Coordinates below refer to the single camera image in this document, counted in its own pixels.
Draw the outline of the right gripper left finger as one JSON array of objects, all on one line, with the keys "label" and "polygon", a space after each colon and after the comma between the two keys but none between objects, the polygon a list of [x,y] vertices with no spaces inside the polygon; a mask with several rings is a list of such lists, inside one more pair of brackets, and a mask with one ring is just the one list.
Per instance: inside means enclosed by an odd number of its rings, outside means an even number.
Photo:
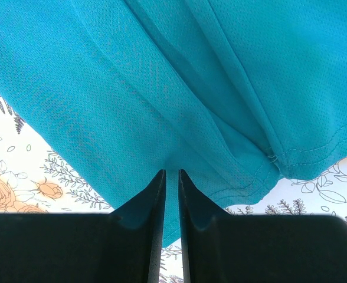
[{"label": "right gripper left finger", "polygon": [[158,282],[166,173],[111,213],[0,214],[0,282]]}]

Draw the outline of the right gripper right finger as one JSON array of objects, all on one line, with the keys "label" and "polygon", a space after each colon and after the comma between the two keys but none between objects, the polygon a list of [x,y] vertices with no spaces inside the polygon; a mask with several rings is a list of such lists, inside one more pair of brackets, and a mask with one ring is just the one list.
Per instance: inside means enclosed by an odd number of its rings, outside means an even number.
[{"label": "right gripper right finger", "polygon": [[334,216],[234,216],[179,171],[185,282],[347,282],[347,225]]}]

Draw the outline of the teal t shirt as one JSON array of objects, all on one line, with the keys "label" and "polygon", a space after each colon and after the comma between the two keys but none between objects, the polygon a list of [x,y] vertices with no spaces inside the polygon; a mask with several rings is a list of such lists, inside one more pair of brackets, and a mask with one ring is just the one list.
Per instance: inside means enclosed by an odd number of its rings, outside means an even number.
[{"label": "teal t shirt", "polygon": [[114,208],[221,207],[347,156],[347,1],[0,1],[0,95]]}]

